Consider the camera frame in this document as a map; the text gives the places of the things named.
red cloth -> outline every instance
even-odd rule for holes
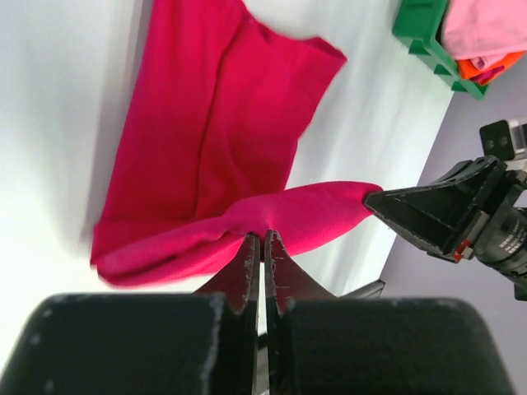
[[[258,196],[285,188],[297,140],[345,61],[321,39],[272,32],[241,0],[156,0],[94,230],[99,274],[137,286],[212,273],[247,232],[278,230],[299,253],[367,216],[367,184]]]

folded cloth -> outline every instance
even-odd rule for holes
[[[507,54],[502,60],[494,63],[484,70],[478,70],[471,59],[457,60],[459,74],[465,80],[478,81],[479,83],[488,84],[490,81],[499,77],[502,73],[514,66],[525,52],[514,52]]]
[[[109,248],[115,237],[140,228],[134,219],[99,224],[92,262],[115,286],[166,283],[219,271],[235,256],[243,238],[265,238],[278,230],[291,255],[315,249],[348,232],[371,213],[362,201],[379,192],[373,184],[332,182],[248,197],[222,216],[174,227]]]
[[[527,50],[526,19],[525,0],[450,0],[441,44],[454,59],[487,68],[500,56]]]
[[[94,229],[91,263],[100,275],[115,285],[139,285],[209,273],[225,264],[223,255],[230,256],[240,234],[253,229],[250,218],[263,221],[253,206],[243,226],[231,215],[223,222],[227,208],[232,212],[241,199],[285,188],[297,140],[345,61],[322,39],[272,32],[241,0],[155,0],[105,207]],[[345,229],[366,215],[365,187],[343,184],[331,193],[317,188],[323,207],[350,189],[358,193],[348,202],[356,215],[347,217],[352,221]],[[274,198],[280,202],[281,196]],[[286,196],[301,210],[302,193]],[[274,217],[283,214],[279,204],[270,207],[277,210]],[[302,213],[300,227],[315,215]],[[293,251],[339,233],[327,228],[333,229],[340,213],[326,210],[327,226],[317,229],[327,235],[299,248],[287,237],[291,230],[281,229],[286,218],[291,219],[263,223],[285,233],[286,242],[293,240],[286,244]]]

white table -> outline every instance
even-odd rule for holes
[[[290,185],[414,185],[452,96],[390,34],[398,1],[247,0],[289,35],[321,35],[349,62],[301,144]],[[148,3],[0,2],[0,366],[31,310],[108,290],[88,266],[133,87]],[[394,233],[374,218],[296,260],[337,295],[376,280]],[[194,278],[151,291],[193,290]]]

robotic arm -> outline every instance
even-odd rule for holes
[[[515,207],[527,189],[527,118],[480,129],[485,156],[456,164],[424,186],[372,193],[365,204],[428,255],[459,263],[476,258],[514,283],[527,300],[527,212]]]

green plastic crate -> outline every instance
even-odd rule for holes
[[[456,92],[467,92],[481,100],[488,86],[464,80],[455,60],[437,42],[436,34],[445,15],[448,0],[402,0],[392,30],[409,49]]]

